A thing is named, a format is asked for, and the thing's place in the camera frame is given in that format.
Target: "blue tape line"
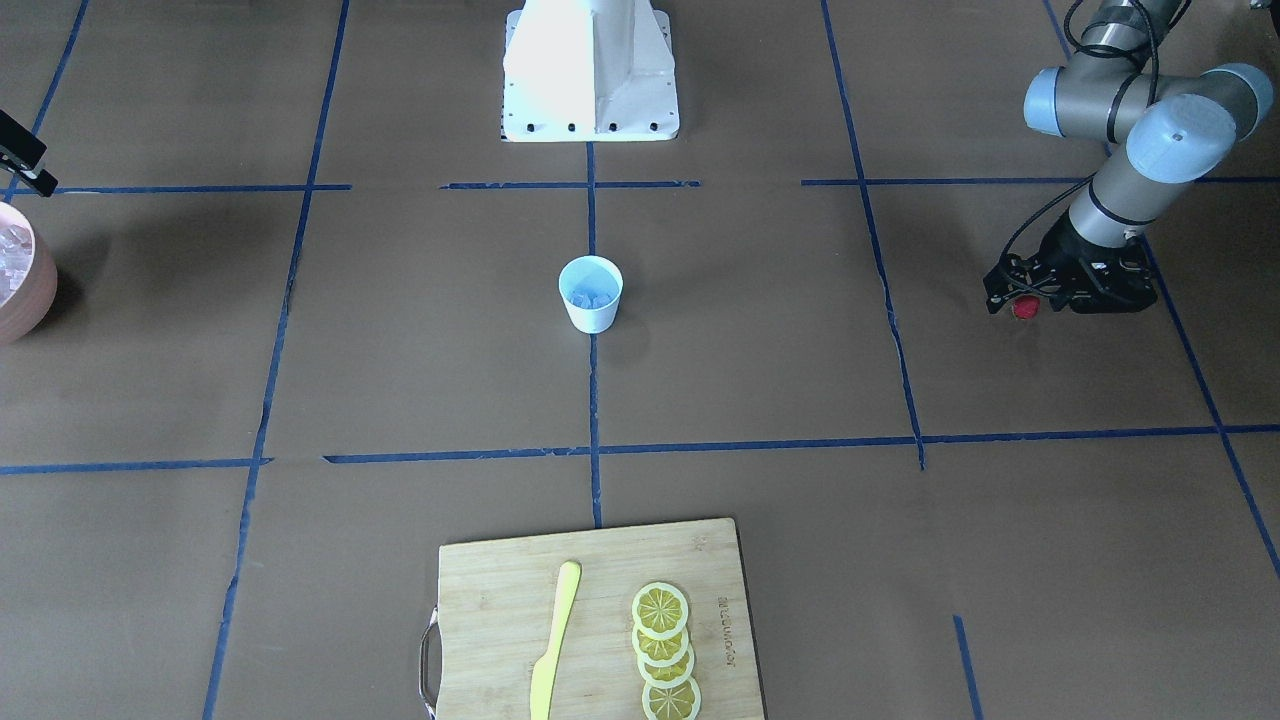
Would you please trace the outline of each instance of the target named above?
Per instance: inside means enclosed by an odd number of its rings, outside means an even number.
[[[1084,178],[868,178],[869,186],[928,186],[928,184],[1074,184]],[[1280,183],[1280,177],[1239,176],[1220,178],[1199,178],[1203,183]],[[809,178],[801,179],[804,187],[856,186],[858,178]]]
[[[1196,357],[1196,351],[1192,348],[1190,337],[1187,334],[1187,328],[1183,325],[1181,315],[1178,313],[1178,306],[1174,304],[1174,296],[1169,292],[1169,284],[1165,283],[1165,273],[1160,269],[1160,263],[1156,260],[1156,252],[1151,247],[1146,236],[1140,236],[1140,242],[1143,250],[1147,252],[1147,258],[1151,260],[1151,270],[1156,277],[1156,283],[1160,286],[1160,293],[1165,297],[1165,306],[1169,309],[1169,316],[1174,322],[1174,328],[1178,331],[1178,340],[1183,343],[1183,350],[1187,352],[1187,360],[1192,364],[1192,372],[1196,374],[1196,383],[1201,388],[1201,395],[1204,397],[1204,405],[1208,407],[1210,416],[1213,418],[1213,428],[1217,430],[1219,438],[1222,441],[1222,450],[1226,452],[1228,460],[1231,462],[1231,470],[1235,473],[1235,482],[1240,486],[1240,493],[1244,495],[1244,502],[1249,507],[1249,514],[1253,515],[1253,524],[1258,529],[1258,536],[1262,538],[1262,544],[1266,547],[1267,556],[1271,557],[1271,568],[1280,578],[1280,555],[1276,553],[1275,542],[1271,539],[1271,532],[1267,529],[1267,523],[1262,518],[1262,512],[1258,510],[1258,503],[1253,500],[1253,491],[1249,488],[1249,480],[1244,477],[1244,470],[1240,468],[1239,460],[1235,457],[1235,448],[1231,447],[1231,437],[1228,434],[1226,427],[1222,424],[1222,415],[1217,411],[1217,404],[1213,402],[1213,393],[1208,389],[1208,382],[1204,379],[1204,372],[1201,370],[1199,360]]]
[[[349,184],[170,184],[170,186],[101,186],[59,187],[54,195],[160,195],[168,192],[332,192],[351,190]],[[17,195],[36,195],[29,187],[18,188]]]
[[[982,700],[978,697],[978,679],[973,674],[973,659],[969,656],[969,638],[964,632],[964,620],[952,615],[956,625],[956,644],[960,646],[960,662],[964,665],[965,684],[969,685],[969,705],[973,707],[973,720],[982,720]]]
[[[586,143],[586,254],[595,255],[595,143]],[[595,337],[591,338],[595,347]]]
[[[451,182],[440,190],[585,190],[585,182]]]
[[[214,720],[214,710],[218,705],[218,689],[223,676],[223,664],[227,660],[227,641],[230,637],[232,618],[236,611],[236,594],[239,589],[241,571],[244,566],[244,548],[248,544],[250,507],[257,495],[257,478],[261,468],[262,452],[266,447],[266,429],[271,421],[271,405],[275,400],[275,383],[280,373],[280,357],[284,354],[284,336],[289,327],[289,304],[293,296],[293,286],[298,275],[298,261],[302,256],[302,241],[307,231],[307,218],[311,213],[311,186],[315,184],[316,172],[320,167],[320,152],[324,149],[324,131],[329,119],[329,104],[333,100],[333,88],[338,77],[338,60],[342,56],[342,42],[347,29],[347,13],[351,9],[351,0],[343,0],[342,13],[338,17],[338,32],[333,41],[333,56],[329,60],[329,79],[325,85],[324,101],[320,105],[320,119],[316,123],[315,143],[311,149],[311,169],[307,173],[307,190],[302,193],[302,209],[298,213],[298,231],[293,238],[293,254],[289,258],[289,273],[284,283],[284,299],[280,302],[280,316],[275,328],[275,343],[271,348],[271,366],[266,375],[266,389],[262,393],[262,419],[259,423],[257,437],[253,442],[253,460],[250,465],[248,479],[244,487],[244,503],[241,509],[239,537],[236,544],[236,569],[232,580],[227,585],[227,598],[223,601],[223,618],[218,626],[218,644],[214,650],[214,662],[209,673],[209,689],[205,694],[204,720]]]
[[[591,433],[591,518],[595,528],[604,527],[604,511],[600,505],[600,393],[596,375],[598,352],[596,336],[591,336],[591,379],[590,379],[590,433]]]
[[[84,23],[84,13],[87,10],[88,0],[81,0],[79,10],[76,13],[76,22],[72,23],[72,32],[67,37],[67,45],[63,47],[63,56],[58,60],[58,69],[54,70],[54,79],[50,81],[49,90],[45,92],[45,100],[40,104],[40,110],[36,113],[36,122],[31,124],[31,135],[38,136],[40,128],[45,126],[45,115],[49,114],[49,106],[54,102],[54,92],[58,92],[58,86],[63,82],[63,73],[67,72],[67,61],[70,60],[72,50],[76,49],[76,41],[79,38],[79,29]],[[14,176],[9,178],[9,190],[4,193],[5,202],[13,202],[17,188],[18,177]]]
[[[648,190],[664,187],[701,187],[701,181],[604,181],[596,182],[600,190]]]
[[[1044,4],[1044,12],[1048,13],[1048,22],[1053,26],[1053,32],[1057,33],[1057,42],[1062,46],[1062,56],[1071,60],[1071,46],[1066,42],[1066,33],[1062,32],[1062,23],[1057,19],[1057,13],[1053,10],[1053,4],[1050,0],[1041,0]]]
[[[595,143],[586,143],[586,252],[595,255]],[[591,336],[590,375],[588,379],[588,427],[591,447],[591,520],[595,528],[604,527],[600,505],[600,384],[598,336]]]
[[[1021,442],[1047,439],[1107,439],[1134,437],[1188,437],[1217,434],[1217,428],[1119,428],[1111,430],[1046,430],[1036,433],[975,433],[954,436],[924,436],[931,445],[982,443],[982,442]]]
[[[805,450],[824,447],[882,447],[915,445],[913,436],[882,436],[854,438],[762,439],[724,442],[671,442],[637,445],[599,445],[599,398],[593,373],[590,391],[591,445],[576,447],[527,447],[515,450],[457,450],[435,452],[389,452],[372,455],[325,455],[335,465],[367,462],[431,462],[443,460],[502,460],[509,457],[563,457],[576,455],[648,455],[678,452],[732,452],[745,450]],[[1240,432],[1280,432],[1280,425],[1240,425]],[[1137,437],[1189,437],[1211,436],[1212,427],[1187,428],[1116,428],[1103,430],[1046,430],[1032,433],[975,433],[950,436],[922,436],[929,445],[986,443],[986,442],[1037,442],[1062,439],[1120,439]]]
[[[884,178],[869,179],[867,184],[1074,184],[1084,178]]]
[[[669,442],[650,445],[605,445],[600,455],[641,455],[654,452],[728,452],[739,450],[803,450],[818,447],[879,447],[915,445],[909,436],[823,438],[823,439],[762,439],[745,442]]]
[[[701,181],[604,181],[594,182],[596,190],[649,190],[672,187],[701,187]],[[588,182],[451,182],[442,184],[440,190],[590,190],[593,181]]]
[[[1225,425],[1224,429],[1231,434],[1247,433],[1280,433],[1280,424],[1271,425]]]
[[[589,447],[525,447],[518,450],[454,450],[439,452],[383,452],[372,455],[325,455],[334,465],[370,462],[433,462],[442,460],[504,460],[511,457],[568,457],[589,455]]]
[[[154,460],[142,462],[64,462],[52,465],[0,466],[0,475],[52,475],[58,473],[127,473],[141,470],[187,470],[193,468],[248,468],[251,457],[219,460]]]
[[[1280,579],[1280,553],[1276,552],[1276,543],[1271,539],[1271,532],[1267,530],[1267,523],[1258,509],[1258,501],[1253,497],[1253,488],[1249,487],[1249,480],[1244,477],[1244,468],[1240,466],[1240,460],[1235,456],[1235,447],[1231,446],[1231,438],[1226,433],[1222,433],[1222,448],[1226,451],[1228,460],[1231,461],[1235,483],[1240,486],[1240,495],[1244,496],[1244,503],[1249,507],[1249,515],[1253,515],[1253,524],[1257,525],[1258,534],[1262,537],[1262,546],[1267,551],[1267,557],[1271,559],[1271,569],[1275,571],[1276,578]]]
[[[827,5],[827,0],[822,0],[822,17],[827,24],[827,44],[831,47],[831,63],[836,72],[836,85],[840,87],[840,102],[845,111],[849,147],[854,154],[854,169],[858,172],[858,190],[863,196],[863,211],[867,214],[867,231],[872,241],[872,254],[876,256],[876,272],[879,273],[881,284],[884,288],[884,314],[888,318],[888,328],[893,336],[893,347],[897,350],[897,365],[902,373],[902,395],[906,400],[908,414],[911,418],[911,434],[915,436],[915,450],[919,456],[920,469],[923,470],[927,462],[924,457],[924,441],[920,439],[920,419],[915,413],[911,377],[906,370],[902,336],[897,331],[897,314],[893,311],[893,296],[890,292],[888,273],[884,269],[884,256],[881,252],[879,233],[876,231],[876,213],[872,210],[872,197],[867,190],[867,172],[863,169],[863,155],[858,149],[858,132],[854,129],[854,114],[849,104],[849,91],[845,86],[845,73],[840,64],[840,50],[836,47],[836,31],[831,26],[831,8]]]

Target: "white paper cup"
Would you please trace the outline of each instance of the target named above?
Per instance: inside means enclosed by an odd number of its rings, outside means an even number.
[[[9,225],[18,225],[31,233],[32,258],[31,269],[27,270],[22,284],[8,300],[0,302],[0,346],[18,340],[40,324],[54,304],[54,293],[58,291],[58,268],[54,266],[49,246],[36,234],[26,215],[13,205],[0,202],[0,228]]]
[[[599,255],[584,255],[561,270],[559,291],[575,328],[603,333],[618,314],[622,272]]]

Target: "pink bowl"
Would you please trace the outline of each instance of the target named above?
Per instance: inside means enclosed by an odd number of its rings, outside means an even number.
[[[40,324],[58,291],[58,268],[54,265],[54,256],[49,254],[49,246],[31,227],[26,215],[13,205],[0,202],[0,228],[9,225],[26,228],[35,240],[27,278],[0,304],[0,346],[9,345]]]

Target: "black clamp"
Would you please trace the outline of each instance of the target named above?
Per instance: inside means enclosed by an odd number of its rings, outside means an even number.
[[[0,167],[49,197],[58,187],[58,179],[41,167],[45,150],[44,142],[0,110]]]

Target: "brown floor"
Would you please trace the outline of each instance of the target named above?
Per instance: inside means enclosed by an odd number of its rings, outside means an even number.
[[[1020,115],[1069,1],[659,1],[681,135],[591,147],[498,141],[518,5],[0,3],[64,190],[13,197],[63,290],[0,348],[0,719],[421,717],[440,544],[724,515],[771,717],[1275,715],[1280,120],[1157,306],[1024,323],[980,277],[1105,159]],[[1280,78],[1247,5],[1164,72]]]

